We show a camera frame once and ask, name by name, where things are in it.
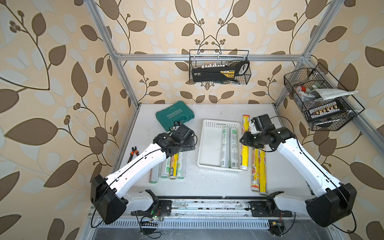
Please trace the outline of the white plastic perforated basket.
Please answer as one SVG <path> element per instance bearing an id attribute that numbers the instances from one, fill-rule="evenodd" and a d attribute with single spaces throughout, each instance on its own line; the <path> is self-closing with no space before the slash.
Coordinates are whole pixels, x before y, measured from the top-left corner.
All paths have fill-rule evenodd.
<path id="1" fill-rule="evenodd" d="M 238 122 L 203 120 L 202 134 L 199 139 L 199 168 L 229 173 L 240 173 L 242 171 L 239 169 L 221 167 L 222 129 L 225 127 L 235 128 L 238 131 L 238 134 L 241 130 L 240 123 Z"/>

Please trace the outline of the yellow wrap roll chef label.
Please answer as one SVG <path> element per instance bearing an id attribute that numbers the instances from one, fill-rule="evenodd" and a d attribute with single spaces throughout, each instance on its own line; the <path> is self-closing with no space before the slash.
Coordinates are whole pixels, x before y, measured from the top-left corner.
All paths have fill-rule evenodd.
<path id="1" fill-rule="evenodd" d="M 242 120 L 242 135 L 250 129 L 250 116 L 243 115 Z M 249 166 L 249 147 L 242 145 L 242 153 L 240 159 L 240 169 L 247 171 Z"/>

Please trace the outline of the clear green label wrap roll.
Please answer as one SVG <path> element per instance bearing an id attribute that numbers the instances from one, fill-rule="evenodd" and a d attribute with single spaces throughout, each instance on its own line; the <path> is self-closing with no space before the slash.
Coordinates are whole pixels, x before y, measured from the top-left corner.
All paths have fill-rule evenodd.
<path id="1" fill-rule="evenodd" d="M 225 127 L 222 131 L 222 153 L 221 167 L 229 168 L 230 163 L 230 128 Z"/>

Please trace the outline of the white green wrap roll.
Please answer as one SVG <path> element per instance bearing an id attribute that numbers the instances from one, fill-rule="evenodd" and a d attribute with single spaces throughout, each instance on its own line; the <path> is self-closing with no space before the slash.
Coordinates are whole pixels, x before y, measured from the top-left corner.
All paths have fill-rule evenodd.
<path id="1" fill-rule="evenodd" d="M 230 168 L 239 169 L 239 153 L 238 153 L 238 131 L 236 128 L 231 128 L 231 142 L 230 142 Z"/>

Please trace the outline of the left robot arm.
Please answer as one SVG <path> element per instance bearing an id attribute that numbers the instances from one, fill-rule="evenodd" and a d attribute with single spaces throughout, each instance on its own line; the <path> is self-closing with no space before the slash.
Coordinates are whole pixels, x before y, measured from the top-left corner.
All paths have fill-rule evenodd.
<path id="1" fill-rule="evenodd" d="M 158 197 L 150 190 L 130 194 L 129 189 L 147 172 L 167 158 L 180 152 L 195 150 L 195 132 L 184 124 L 169 133 L 157 135 L 153 142 L 124 167 L 103 178 L 91 181 L 91 203 L 102 222 L 109 225 L 126 210 L 130 212 L 155 210 Z"/>

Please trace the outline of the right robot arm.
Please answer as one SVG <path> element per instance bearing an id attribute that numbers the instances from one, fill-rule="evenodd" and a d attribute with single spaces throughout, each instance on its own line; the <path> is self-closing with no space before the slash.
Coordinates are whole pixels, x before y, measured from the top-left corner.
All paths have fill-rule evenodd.
<path id="1" fill-rule="evenodd" d="M 257 134 L 245 132 L 240 143 L 255 149 L 268 145 L 271 150 L 278 151 L 295 167 L 313 192 L 311 197 L 293 196 L 283 191 L 272 193 L 268 196 L 271 210 L 309 216 L 321 227 L 327 227 L 353 213 L 357 190 L 351 184 L 344 185 L 325 170 L 289 129 L 272 129 Z"/>

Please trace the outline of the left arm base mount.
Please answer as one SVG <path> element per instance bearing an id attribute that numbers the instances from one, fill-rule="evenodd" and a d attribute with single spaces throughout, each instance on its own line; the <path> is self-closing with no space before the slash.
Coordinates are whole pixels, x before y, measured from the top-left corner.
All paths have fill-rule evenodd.
<path id="1" fill-rule="evenodd" d="M 131 212 L 131 215 L 134 216 L 145 216 L 145 217 L 163 217 L 170 216 L 172 211 L 172 201 L 171 200 L 159 200 L 154 202 L 147 211 L 134 211 Z"/>

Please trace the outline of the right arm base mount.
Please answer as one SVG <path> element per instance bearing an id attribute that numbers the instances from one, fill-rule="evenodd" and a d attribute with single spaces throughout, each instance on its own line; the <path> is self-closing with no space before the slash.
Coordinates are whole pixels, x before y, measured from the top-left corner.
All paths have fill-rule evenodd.
<path id="1" fill-rule="evenodd" d="M 293 217 L 292 212 L 279 210 L 275 203 L 270 200 L 251 201 L 249 203 L 249 209 L 253 217 Z"/>

